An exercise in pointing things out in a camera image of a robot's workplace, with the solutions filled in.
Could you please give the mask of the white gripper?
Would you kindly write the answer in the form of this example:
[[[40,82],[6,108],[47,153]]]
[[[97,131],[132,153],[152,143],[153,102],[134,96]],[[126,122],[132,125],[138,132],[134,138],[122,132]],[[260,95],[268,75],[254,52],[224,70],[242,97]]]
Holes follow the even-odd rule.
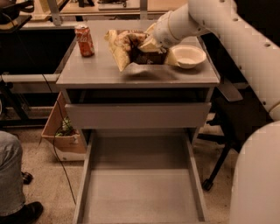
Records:
[[[152,35],[144,40],[137,48],[143,53],[165,53],[165,48],[175,46],[179,41],[173,37],[169,26],[172,13],[168,11],[155,23]]]

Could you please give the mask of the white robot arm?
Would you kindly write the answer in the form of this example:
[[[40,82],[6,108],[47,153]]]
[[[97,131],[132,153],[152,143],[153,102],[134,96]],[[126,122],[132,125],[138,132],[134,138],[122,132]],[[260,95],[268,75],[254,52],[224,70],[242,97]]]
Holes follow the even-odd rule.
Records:
[[[229,224],[280,224],[280,49],[238,14],[233,0],[187,0],[164,14],[139,46],[170,48],[212,32],[239,67],[273,122],[241,147],[234,169]]]

